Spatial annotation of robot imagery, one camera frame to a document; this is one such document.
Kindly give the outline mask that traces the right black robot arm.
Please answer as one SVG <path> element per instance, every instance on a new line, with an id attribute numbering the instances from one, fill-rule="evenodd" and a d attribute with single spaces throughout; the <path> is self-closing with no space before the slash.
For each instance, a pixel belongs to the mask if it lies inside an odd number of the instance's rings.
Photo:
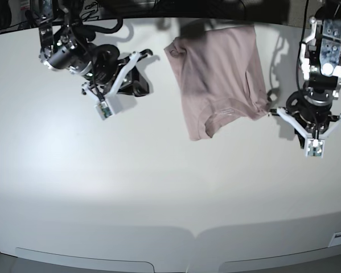
<path id="1" fill-rule="evenodd" d="M 86 79 L 83 95 L 92 94 L 103 102 L 110 91 L 127 96 L 143 97 L 150 93 L 149 84 L 137 67 L 128 71 L 131 58 L 141 61 L 152 56 L 150 49 L 133 52 L 120 58 L 112 44 L 95 45 L 97 33 L 114 34 L 123 26 L 116 15 L 112 28 L 84 24 L 80 13 L 83 1 L 39 1 L 40 61 L 52 71 L 66 69 Z"/>

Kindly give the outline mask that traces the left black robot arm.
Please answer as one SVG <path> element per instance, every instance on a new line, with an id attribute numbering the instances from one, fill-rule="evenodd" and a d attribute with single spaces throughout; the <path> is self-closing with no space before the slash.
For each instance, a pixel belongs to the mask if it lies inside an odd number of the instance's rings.
<path id="1" fill-rule="evenodd" d="M 303 76 L 286 103 L 287 113 L 317 137 L 332 121 L 341 90 L 341 1 L 324 1 L 310 17 L 310 33 L 299 43 L 296 75 Z"/>

